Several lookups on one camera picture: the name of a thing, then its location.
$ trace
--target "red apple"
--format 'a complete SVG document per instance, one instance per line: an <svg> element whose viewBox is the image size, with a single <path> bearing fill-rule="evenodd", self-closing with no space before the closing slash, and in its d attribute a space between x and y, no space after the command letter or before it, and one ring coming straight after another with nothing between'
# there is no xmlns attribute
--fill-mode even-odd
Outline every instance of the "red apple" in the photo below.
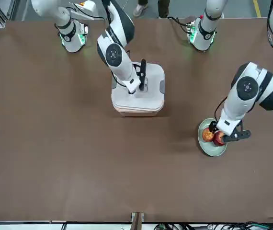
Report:
<svg viewBox="0 0 273 230"><path fill-rule="evenodd" d="M205 128L203 130L203 140L205 142L210 142L213 140L213 138L214 138L214 134L210 132L209 128Z"/></svg>
<svg viewBox="0 0 273 230"><path fill-rule="evenodd" d="M223 139L222 139L222 137L223 137L224 135L225 135L225 134L224 134L222 131L217 131L217 132L214 134L213 143L214 143L216 146L223 146L223 145L225 145L226 143L223 142Z"/></svg>

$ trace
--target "black cable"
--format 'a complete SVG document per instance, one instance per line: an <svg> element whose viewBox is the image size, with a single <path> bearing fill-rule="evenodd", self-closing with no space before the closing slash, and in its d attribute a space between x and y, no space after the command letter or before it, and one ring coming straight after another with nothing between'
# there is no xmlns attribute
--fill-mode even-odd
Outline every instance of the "black cable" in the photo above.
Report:
<svg viewBox="0 0 273 230"><path fill-rule="evenodd" d="M134 68L135 68L135 69L136 69L136 67L141 68L141 66L140 66L140 65L138 65L138 64L133 64L133 66L134 66Z"/></svg>
<svg viewBox="0 0 273 230"><path fill-rule="evenodd" d="M231 226L231 225L230 225L230 224L224 224L224 225L222 226L221 230L223 230L223 228L226 227L226 226Z"/></svg>
<svg viewBox="0 0 273 230"><path fill-rule="evenodd" d="M189 34L189 35L191 35L192 33L190 33L190 32L187 32L184 28L183 28L183 26L182 25L180 25L180 28L186 33L186 34Z"/></svg>
<svg viewBox="0 0 273 230"><path fill-rule="evenodd" d="M164 226L164 229L166 229L166 230L172 230L172 229L170 228L170 225L171 225L171 224L164 224L164 223L162 223L162 225Z"/></svg>
<svg viewBox="0 0 273 230"><path fill-rule="evenodd" d="M173 229L175 228L175 229L179 230L174 224L171 224L171 225L173 226Z"/></svg>
<svg viewBox="0 0 273 230"><path fill-rule="evenodd" d="M157 224L154 228L154 230L157 230L157 227L159 227L161 224Z"/></svg>
<svg viewBox="0 0 273 230"><path fill-rule="evenodd" d="M123 87L127 88L127 86L125 86L125 85L123 85L123 84L121 84L121 83L118 82L118 80L116 79L116 77L114 76L114 74L113 74L112 71L111 71L111 73L112 73L112 76L113 76L113 78L114 78L114 80L116 81L117 84L119 84L120 86L123 86Z"/></svg>
<svg viewBox="0 0 273 230"><path fill-rule="evenodd" d="M103 20L105 21L105 18L103 18L103 17L91 16L91 15L89 15L89 14L83 12L81 9L79 9L79 7L76 6L76 4L73 4L73 5L74 5L81 13L83 13L84 15L87 15L88 17L91 17L91 18L101 18L101 19L103 19Z"/></svg>
<svg viewBox="0 0 273 230"><path fill-rule="evenodd" d="M108 19L108 23L109 25L111 24L111 16L110 16L110 12L108 10L108 8L104 8L106 10L106 14L107 14L107 19Z"/></svg>
<svg viewBox="0 0 273 230"><path fill-rule="evenodd" d="M272 9L273 9L273 0L271 0L269 13L267 15L267 21L266 21L266 32L268 35L269 43L270 43L271 47L273 48L273 40L272 40L272 36L270 35L270 33L273 35L273 31L272 31L271 25L270 25L270 17L271 17Z"/></svg>
<svg viewBox="0 0 273 230"><path fill-rule="evenodd" d="M63 223L63 224L62 224L62 227L61 227L61 230L66 230L67 225L68 225L67 222Z"/></svg>
<svg viewBox="0 0 273 230"><path fill-rule="evenodd" d="M190 225L185 225L185 224L183 224L183 223L180 223L179 225L180 225L180 227L182 228L182 230L188 230L187 227L190 229L190 227L189 227Z"/></svg>
<svg viewBox="0 0 273 230"><path fill-rule="evenodd" d="M76 20L77 22L79 22L77 18L72 18L72 20ZM89 25L87 25L86 23L83 23L83 25L89 27ZM83 35L87 35L87 34L83 34Z"/></svg>
<svg viewBox="0 0 273 230"><path fill-rule="evenodd" d="M179 18L174 18L174 17L167 17L168 19L173 19L176 23L178 23L179 25L183 25L183 26L187 26L187 24L181 23L179 21Z"/></svg>
<svg viewBox="0 0 273 230"><path fill-rule="evenodd" d="M222 104L226 99L227 99L227 97L225 97L225 98L219 103L219 105L217 106L217 108L216 108L216 110L215 110L215 112L214 112L214 118L215 118L216 121L218 121L217 118L216 118L216 112L217 112L218 108L221 106L221 104Z"/></svg>
<svg viewBox="0 0 273 230"><path fill-rule="evenodd" d="M76 8L72 8L72 7L70 7L70 6L65 7L65 8L66 8L66 9L72 9L73 11L77 12Z"/></svg>

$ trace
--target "table surface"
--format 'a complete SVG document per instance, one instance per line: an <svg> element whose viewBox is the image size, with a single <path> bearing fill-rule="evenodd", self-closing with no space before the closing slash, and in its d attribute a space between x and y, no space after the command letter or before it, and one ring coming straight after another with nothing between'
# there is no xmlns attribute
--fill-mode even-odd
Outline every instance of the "table surface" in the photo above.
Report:
<svg viewBox="0 0 273 230"><path fill-rule="evenodd" d="M246 116L252 137L220 157L197 145L238 67L273 71L265 19L223 19L206 53L168 20L135 20L131 59L160 64L163 110L124 118L96 51L106 26L90 22L86 47L70 54L51 22L0 30L0 220L270 222L273 111Z"/></svg>

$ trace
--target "person's leg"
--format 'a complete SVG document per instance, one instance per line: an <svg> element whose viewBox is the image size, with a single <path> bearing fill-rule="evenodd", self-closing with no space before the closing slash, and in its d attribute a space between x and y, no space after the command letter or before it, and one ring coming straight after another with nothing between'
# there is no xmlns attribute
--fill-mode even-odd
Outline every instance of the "person's leg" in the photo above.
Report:
<svg viewBox="0 0 273 230"><path fill-rule="evenodd" d="M158 11L160 18L167 18L169 15L169 5L170 0L159 0L158 1Z"/></svg>
<svg viewBox="0 0 273 230"><path fill-rule="evenodd" d="M147 5L148 0L138 0L138 4L141 6Z"/></svg>
<svg viewBox="0 0 273 230"><path fill-rule="evenodd" d="M148 0L138 0L136 8L133 10L133 16L139 17L142 12L147 8Z"/></svg>

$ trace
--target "plate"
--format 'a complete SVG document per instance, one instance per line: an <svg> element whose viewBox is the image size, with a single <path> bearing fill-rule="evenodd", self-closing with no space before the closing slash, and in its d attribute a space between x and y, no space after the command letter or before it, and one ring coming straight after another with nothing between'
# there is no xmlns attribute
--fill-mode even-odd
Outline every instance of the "plate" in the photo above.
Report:
<svg viewBox="0 0 273 230"><path fill-rule="evenodd" d="M211 142L205 142L203 140L203 130L205 128L208 128L210 123L212 121L215 121L215 119L213 118L207 118L206 120L204 120L198 127L198 142L200 144L200 147L202 148L202 150L209 156L211 157L218 157L220 155L222 155L226 148L227 148L227 144L223 145L223 146L216 146L213 141Z"/></svg>

